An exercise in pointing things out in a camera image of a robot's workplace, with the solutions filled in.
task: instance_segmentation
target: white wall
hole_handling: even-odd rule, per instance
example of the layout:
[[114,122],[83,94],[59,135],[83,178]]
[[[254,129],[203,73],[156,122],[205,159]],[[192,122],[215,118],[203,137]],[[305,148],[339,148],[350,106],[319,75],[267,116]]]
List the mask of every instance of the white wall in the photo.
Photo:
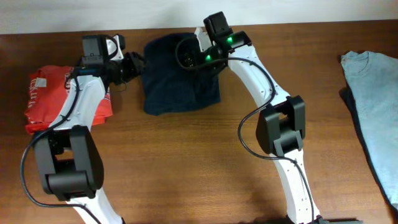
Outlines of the white wall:
[[0,34],[398,19],[398,0],[0,0]]

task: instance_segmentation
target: light blue t-shirt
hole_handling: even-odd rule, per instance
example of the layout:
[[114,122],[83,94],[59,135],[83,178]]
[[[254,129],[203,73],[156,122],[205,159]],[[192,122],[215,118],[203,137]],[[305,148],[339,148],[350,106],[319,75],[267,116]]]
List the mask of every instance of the light blue t-shirt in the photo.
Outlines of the light blue t-shirt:
[[398,59],[348,52],[341,65],[374,170],[388,200],[398,209]]

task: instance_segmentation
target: wire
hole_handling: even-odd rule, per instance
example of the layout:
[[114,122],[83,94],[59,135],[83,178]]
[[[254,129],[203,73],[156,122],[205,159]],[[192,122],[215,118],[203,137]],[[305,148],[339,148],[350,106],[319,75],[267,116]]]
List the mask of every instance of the wire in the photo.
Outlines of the wire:
[[47,204],[47,203],[42,203],[42,202],[38,202],[29,192],[29,190],[27,189],[26,186],[26,181],[25,181],[25,174],[24,174],[24,168],[25,168],[25,160],[26,160],[26,156],[29,152],[29,149],[31,149],[31,147],[38,141],[40,140],[42,137],[46,136],[49,132],[53,131],[56,127],[60,126],[61,124],[63,124],[71,115],[71,113],[73,112],[73,109],[76,106],[77,103],[77,99],[79,96],[79,82],[77,80],[77,77],[74,78],[75,83],[76,83],[76,95],[75,95],[75,99],[73,99],[72,105],[69,109],[69,111],[66,113],[65,116],[62,116],[62,119],[57,122],[55,125],[47,128],[45,131],[39,133],[38,135],[36,135],[31,141],[30,143],[27,145],[27,147],[25,148],[25,151],[22,155],[22,159],[21,159],[21,165],[20,165],[20,176],[21,176],[21,182],[22,182],[22,187],[24,188],[25,193],[27,194],[27,197],[29,198],[29,200],[31,200],[34,204],[41,206],[41,207],[46,207],[46,208],[69,208],[69,207],[78,207],[83,209],[85,212],[87,212],[87,214],[93,218],[93,220],[96,223],[101,224],[101,222],[94,216],[94,214],[92,214],[92,212],[85,206],[85,205],[80,205],[80,204]]
[[260,155],[260,154],[258,154],[258,153],[256,153],[256,152],[254,152],[252,149],[250,149],[250,148],[248,147],[248,145],[244,142],[243,138],[242,138],[241,130],[242,130],[243,124],[244,124],[251,116],[255,115],[257,112],[259,112],[259,111],[263,110],[265,107],[267,107],[267,106],[271,103],[271,101],[275,98],[276,90],[275,90],[275,85],[274,85],[274,83],[272,82],[271,76],[268,74],[267,71],[265,71],[265,70],[264,70],[260,65],[258,65],[256,62],[253,62],[252,60],[248,60],[248,59],[245,59],[245,58],[238,58],[238,57],[230,57],[230,58],[216,59],[216,60],[212,60],[211,62],[204,63],[204,64],[202,64],[202,65],[198,65],[198,66],[195,66],[195,67],[185,67],[185,66],[183,66],[183,65],[181,64],[180,60],[178,59],[178,49],[179,49],[179,47],[181,46],[181,44],[182,44],[184,41],[186,41],[187,39],[181,40],[181,41],[177,44],[177,46],[176,46],[176,48],[175,48],[175,59],[176,59],[178,65],[179,65],[181,68],[185,69],[185,70],[194,71],[194,70],[199,70],[199,69],[202,69],[202,68],[205,68],[205,67],[212,66],[212,65],[214,65],[214,64],[218,64],[218,63],[227,63],[227,62],[230,61],[230,60],[239,60],[239,61],[242,61],[242,62],[247,62],[247,63],[249,63],[250,65],[254,65],[255,67],[257,67],[257,68],[266,76],[266,78],[267,78],[267,80],[268,80],[268,82],[269,82],[269,84],[270,84],[270,86],[271,86],[271,97],[270,97],[262,106],[258,107],[258,108],[255,109],[254,111],[250,112],[248,115],[246,115],[246,116],[241,120],[241,122],[239,123],[239,126],[238,126],[238,138],[239,138],[239,141],[241,142],[241,144],[243,145],[243,147],[245,148],[245,150],[247,150],[250,154],[256,156],[257,158],[265,159],[265,160],[272,160],[272,161],[276,161],[276,160],[286,160],[286,161],[290,161],[291,163],[294,164],[294,166],[297,168],[297,170],[298,170],[298,172],[300,173],[300,176],[301,176],[301,178],[302,178],[302,180],[303,180],[303,182],[304,182],[304,185],[305,185],[305,188],[306,188],[307,194],[308,194],[308,199],[309,199],[309,201],[310,201],[310,203],[311,203],[311,214],[312,214],[312,215],[311,215],[311,224],[312,224],[312,223],[314,222],[314,212],[315,212],[315,211],[314,211],[314,207],[313,207],[312,196],[311,196],[311,193],[310,193],[310,187],[308,186],[308,183],[307,183],[307,180],[306,180],[306,178],[305,178],[305,176],[304,176],[304,173],[303,173],[302,169],[299,167],[299,165],[297,164],[297,161],[295,161],[295,160],[293,160],[293,159],[291,159],[291,158],[288,158],[288,157],[283,157],[283,156],[270,157],[270,156],[263,156],[263,155]]
[[123,84],[124,84],[124,89],[123,90],[116,90],[116,91],[112,91],[112,93],[121,93],[121,92],[124,92],[124,91],[126,91],[127,90],[127,83],[123,80],[123,79],[121,79],[121,81],[123,82]]

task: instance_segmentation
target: black joint housing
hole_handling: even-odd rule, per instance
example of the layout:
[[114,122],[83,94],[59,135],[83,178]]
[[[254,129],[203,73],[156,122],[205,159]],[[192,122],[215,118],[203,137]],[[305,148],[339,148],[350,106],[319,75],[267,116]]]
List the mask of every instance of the black joint housing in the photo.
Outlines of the black joint housing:
[[123,65],[123,80],[128,82],[133,78],[141,75],[144,71],[143,66],[144,58],[142,58],[137,52],[127,52],[124,54],[122,61]]
[[300,96],[286,98],[286,101],[267,106],[260,112],[256,137],[266,154],[283,156],[294,149],[303,148],[305,138],[305,107]]
[[[70,148],[73,158],[57,159]],[[86,126],[53,131],[34,145],[44,192],[60,201],[75,197],[94,198],[104,182],[104,166]]]
[[126,48],[126,40],[125,40],[124,36],[121,34],[118,34],[118,38],[119,38],[120,50],[124,50]]
[[[216,46],[210,47],[206,52],[206,55],[211,55],[212,58],[227,58],[228,54],[233,52],[234,49],[251,45],[251,40],[245,32],[234,33],[232,31],[223,12],[210,15],[203,22],[211,43],[216,43]],[[212,48],[215,48],[218,52],[212,52]]]
[[109,60],[106,37],[104,35],[86,35],[83,39],[83,65],[86,67],[103,65]]

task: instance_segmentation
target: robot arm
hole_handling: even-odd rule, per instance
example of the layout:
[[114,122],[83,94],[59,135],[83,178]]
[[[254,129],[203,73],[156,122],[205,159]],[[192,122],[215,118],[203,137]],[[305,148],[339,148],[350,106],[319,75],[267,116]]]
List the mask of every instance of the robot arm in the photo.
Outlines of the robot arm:
[[[262,65],[258,59],[256,50],[253,45],[242,46],[236,48],[233,53],[228,55],[229,57],[247,58],[256,62],[258,65]],[[228,67],[242,80],[246,88],[249,90],[251,96],[257,104],[257,107],[262,106],[267,102],[271,95],[271,86],[264,74],[259,71],[258,68],[251,66],[250,64],[240,62],[237,60],[230,60]],[[271,101],[271,105],[279,105],[286,102],[287,97],[290,96],[285,90],[283,90],[271,77],[274,82],[276,89],[275,98]],[[307,181],[303,165],[303,150],[294,149],[290,152],[284,153],[285,157],[297,161],[301,170],[304,173],[305,180],[302,179],[298,170],[289,161],[275,160],[277,171],[279,173],[280,181],[282,182],[283,190],[285,192],[287,202],[287,215],[294,223],[310,223],[311,222],[311,206],[308,199],[308,193],[305,188],[304,181]],[[314,202],[314,220],[320,214],[317,206]]]
[[[44,191],[67,204],[84,205],[102,224],[124,221],[113,210],[102,188],[104,167],[90,129],[109,84],[128,82],[142,70],[138,55],[134,52],[123,55],[123,48],[121,35],[83,37],[83,66],[78,65],[71,72],[69,94],[50,126],[61,121],[76,101],[73,111],[66,121],[34,144]],[[65,150],[72,151],[73,157],[57,159],[56,155]],[[85,223],[97,223],[82,208],[74,208]]]
[[[260,65],[269,72],[259,60],[256,50],[244,32],[233,34],[222,12],[205,19],[207,34],[198,28],[195,33],[202,52],[211,58],[245,58]],[[240,60],[228,60],[228,67],[242,80],[257,107],[264,105],[271,97],[272,88],[266,76],[255,66]],[[304,181],[307,181],[303,166],[302,139],[305,136],[304,107],[299,96],[295,98],[283,90],[270,76],[275,86],[275,97],[270,105],[260,113],[256,136],[261,148],[271,157],[287,157],[300,166],[304,178],[287,160],[274,160],[282,182],[287,201],[287,215],[294,223],[312,221],[311,204]],[[287,115],[279,121],[279,113]],[[313,219],[320,212],[313,203]]]

